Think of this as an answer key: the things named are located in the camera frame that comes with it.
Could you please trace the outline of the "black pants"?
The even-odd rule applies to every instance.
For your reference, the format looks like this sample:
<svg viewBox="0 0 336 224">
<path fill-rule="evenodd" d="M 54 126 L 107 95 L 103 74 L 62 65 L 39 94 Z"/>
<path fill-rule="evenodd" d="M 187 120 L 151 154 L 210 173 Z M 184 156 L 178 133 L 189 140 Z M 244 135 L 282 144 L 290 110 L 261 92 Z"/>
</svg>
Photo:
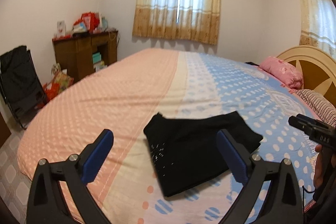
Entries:
<svg viewBox="0 0 336 224">
<path fill-rule="evenodd" d="M 216 144 L 220 130 L 227 130 L 249 152 L 256 151 L 263 139 L 236 111 L 206 119 L 169 119 L 161 113 L 151 118 L 143 133 L 165 197 L 199 186 L 228 170 Z"/>
</svg>

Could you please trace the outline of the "striped pillow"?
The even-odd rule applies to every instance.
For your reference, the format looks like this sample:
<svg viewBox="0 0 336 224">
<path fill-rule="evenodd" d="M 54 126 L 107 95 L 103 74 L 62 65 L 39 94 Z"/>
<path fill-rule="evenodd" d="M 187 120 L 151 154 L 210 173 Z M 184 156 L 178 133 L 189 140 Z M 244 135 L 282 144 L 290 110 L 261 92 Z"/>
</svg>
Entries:
<svg viewBox="0 0 336 224">
<path fill-rule="evenodd" d="M 320 120 L 335 127 L 335 107 L 323 95 L 310 89 L 301 89 L 294 92 L 303 99 L 303 101 L 315 112 L 315 114 L 318 115 Z"/>
</svg>

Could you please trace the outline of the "pink folded blanket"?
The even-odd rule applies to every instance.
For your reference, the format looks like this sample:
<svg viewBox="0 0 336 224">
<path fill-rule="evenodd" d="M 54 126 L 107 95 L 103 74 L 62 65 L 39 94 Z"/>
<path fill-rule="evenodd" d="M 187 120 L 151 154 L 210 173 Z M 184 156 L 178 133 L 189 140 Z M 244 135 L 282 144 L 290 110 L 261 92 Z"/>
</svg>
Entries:
<svg viewBox="0 0 336 224">
<path fill-rule="evenodd" d="M 267 57 L 259 67 L 276 77 L 291 89 L 301 89 L 303 86 L 303 74 L 295 66 L 277 57 Z"/>
</svg>

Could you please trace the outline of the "cream wooden headboard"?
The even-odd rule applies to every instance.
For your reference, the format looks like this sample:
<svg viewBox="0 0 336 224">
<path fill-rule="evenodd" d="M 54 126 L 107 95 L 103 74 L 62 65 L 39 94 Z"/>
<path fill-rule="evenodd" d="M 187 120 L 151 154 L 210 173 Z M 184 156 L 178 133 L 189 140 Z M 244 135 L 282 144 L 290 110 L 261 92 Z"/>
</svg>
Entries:
<svg viewBox="0 0 336 224">
<path fill-rule="evenodd" d="M 281 60 L 294 65 L 303 74 L 303 89 L 323 95 L 335 105 L 335 60 L 313 46 L 297 46 L 278 55 Z"/>
</svg>

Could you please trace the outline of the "beige side window curtain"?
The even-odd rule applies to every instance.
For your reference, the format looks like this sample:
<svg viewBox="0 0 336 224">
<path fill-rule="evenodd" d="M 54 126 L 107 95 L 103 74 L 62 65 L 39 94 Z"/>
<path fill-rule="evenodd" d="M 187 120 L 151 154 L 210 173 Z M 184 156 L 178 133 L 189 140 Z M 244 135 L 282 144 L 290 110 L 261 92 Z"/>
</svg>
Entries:
<svg viewBox="0 0 336 224">
<path fill-rule="evenodd" d="M 332 0 L 300 0 L 299 43 L 317 47 L 335 58 L 335 6 Z"/>
</svg>

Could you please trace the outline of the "black folding chair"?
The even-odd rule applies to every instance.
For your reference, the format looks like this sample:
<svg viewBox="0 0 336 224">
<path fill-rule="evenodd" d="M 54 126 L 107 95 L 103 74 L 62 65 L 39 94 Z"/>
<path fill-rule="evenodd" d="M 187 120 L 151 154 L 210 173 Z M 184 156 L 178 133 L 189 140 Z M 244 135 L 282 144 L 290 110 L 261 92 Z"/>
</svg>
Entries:
<svg viewBox="0 0 336 224">
<path fill-rule="evenodd" d="M 31 51 L 18 46 L 1 55 L 1 95 L 14 120 L 26 129 L 21 119 L 38 105 L 47 102 Z"/>
</svg>

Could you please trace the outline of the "floral bag on floor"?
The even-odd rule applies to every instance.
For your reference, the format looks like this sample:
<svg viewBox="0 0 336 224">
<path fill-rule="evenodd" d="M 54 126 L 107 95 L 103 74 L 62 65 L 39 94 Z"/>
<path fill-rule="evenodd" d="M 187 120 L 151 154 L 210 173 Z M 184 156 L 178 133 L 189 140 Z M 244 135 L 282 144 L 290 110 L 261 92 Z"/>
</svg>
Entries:
<svg viewBox="0 0 336 224">
<path fill-rule="evenodd" d="M 69 88 L 74 82 L 74 78 L 67 74 L 66 69 L 62 70 L 59 63 L 52 66 L 51 76 L 51 81 L 43 85 L 48 102 Z"/>
</svg>

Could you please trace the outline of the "pink and blue bedspread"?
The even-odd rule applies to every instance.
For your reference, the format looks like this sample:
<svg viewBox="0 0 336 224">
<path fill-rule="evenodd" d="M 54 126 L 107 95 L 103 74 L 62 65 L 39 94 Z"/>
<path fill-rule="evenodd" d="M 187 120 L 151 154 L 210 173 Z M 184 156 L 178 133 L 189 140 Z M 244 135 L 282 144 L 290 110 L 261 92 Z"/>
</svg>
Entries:
<svg viewBox="0 0 336 224">
<path fill-rule="evenodd" d="M 288 124 L 315 117 L 299 96 L 252 65 L 161 49 L 135 53 L 62 92 L 32 120 L 18 147 L 20 171 L 80 153 L 104 129 L 114 145 L 88 189 L 112 223 L 218 223 L 242 185 L 226 172 L 171 198 L 154 173 L 143 133 L 152 116 L 202 119 L 237 111 L 263 139 L 259 155 L 288 158 L 298 183 L 313 189 L 314 143 Z"/>
</svg>

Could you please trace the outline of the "dark wooden desk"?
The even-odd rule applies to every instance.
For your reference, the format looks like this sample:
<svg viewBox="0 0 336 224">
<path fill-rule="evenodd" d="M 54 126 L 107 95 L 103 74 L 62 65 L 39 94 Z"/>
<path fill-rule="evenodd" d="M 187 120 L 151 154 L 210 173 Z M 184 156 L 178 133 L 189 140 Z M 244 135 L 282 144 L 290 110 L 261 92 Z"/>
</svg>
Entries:
<svg viewBox="0 0 336 224">
<path fill-rule="evenodd" d="M 100 53 L 107 66 L 117 61 L 117 31 L 87 33 L 74 38 L 54 40 L 52 44 L 56 62 L 67 70 L 74 83 L 95 73 L 92 58 L 94 53 Z"/>
</svg>

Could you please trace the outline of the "teal box under desk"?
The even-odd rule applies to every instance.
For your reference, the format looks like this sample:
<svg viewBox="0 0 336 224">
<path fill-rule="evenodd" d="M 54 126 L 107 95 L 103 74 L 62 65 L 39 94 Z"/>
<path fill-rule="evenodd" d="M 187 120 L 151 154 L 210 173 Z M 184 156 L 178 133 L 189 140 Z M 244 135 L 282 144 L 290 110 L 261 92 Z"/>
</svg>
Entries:
<svg viewBox="0 0 336 224">
<path fill-rule="evenodd" d="M 101 55 L 101 53 L 99 53 L 99 52 L 98 53 L 94 53 L 92 55 L 92 61 L 93 61 L 94 64 L 101 62 L 102 61 L 102 55 Z"/>
</svg>

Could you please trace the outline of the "white greeting card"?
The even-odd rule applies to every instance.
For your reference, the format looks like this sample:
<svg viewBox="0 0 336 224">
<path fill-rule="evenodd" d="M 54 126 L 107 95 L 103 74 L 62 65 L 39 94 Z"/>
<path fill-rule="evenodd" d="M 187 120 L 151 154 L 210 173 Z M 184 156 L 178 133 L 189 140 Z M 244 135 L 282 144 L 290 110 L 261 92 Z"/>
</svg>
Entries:
<svg viewBox="0 0 336 224">
<path fill-rule="evenodd" d="M 66 35 L 66 24 L 65 21 L 58 21 L 57 22 L 57 33 L 56 33 L 56 37 L 57 38 L 61 38 L 64 37 Z"/>
</svg>

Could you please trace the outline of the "red gift boxes pile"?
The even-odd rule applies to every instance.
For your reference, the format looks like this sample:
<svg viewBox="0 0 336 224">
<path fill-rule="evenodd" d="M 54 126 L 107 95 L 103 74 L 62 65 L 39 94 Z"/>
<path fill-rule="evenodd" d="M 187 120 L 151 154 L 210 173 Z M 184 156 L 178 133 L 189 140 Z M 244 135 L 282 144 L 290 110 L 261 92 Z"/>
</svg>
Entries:
<svg viewBox="0 0 336 224">
<path fill-rule="evenodd" d="M 90 34 L 98 34 L 102 30 L 102 17 L 99 12 L 83 13 L 72 27 L 74 33 L 89 32 Z"/>
</svg>

